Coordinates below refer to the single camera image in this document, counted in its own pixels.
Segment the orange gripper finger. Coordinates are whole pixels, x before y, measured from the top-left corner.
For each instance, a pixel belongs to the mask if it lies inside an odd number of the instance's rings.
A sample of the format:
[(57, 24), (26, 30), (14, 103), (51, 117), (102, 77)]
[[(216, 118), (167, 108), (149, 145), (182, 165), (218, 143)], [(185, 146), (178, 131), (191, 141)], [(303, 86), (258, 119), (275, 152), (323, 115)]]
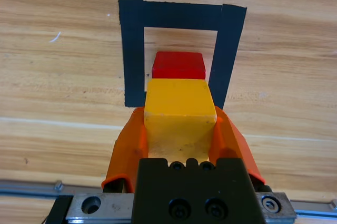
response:
[(148, 157), (148, 143), (144, 125), (144, 108), (136, 108), (121, 130), (108, 166), (102, 188), (112, 182), (124, 180), (126, 191), (134, 192), (139, 160)]
[(216, 164), (219, 158), (240, 158), (248, 174), (256, 181), (265, 184), (266, 180), (259, 172), (245, 137), (222, 109), (216, 107), (215, 110), (217, 120), (209, 148), (209, 161)]

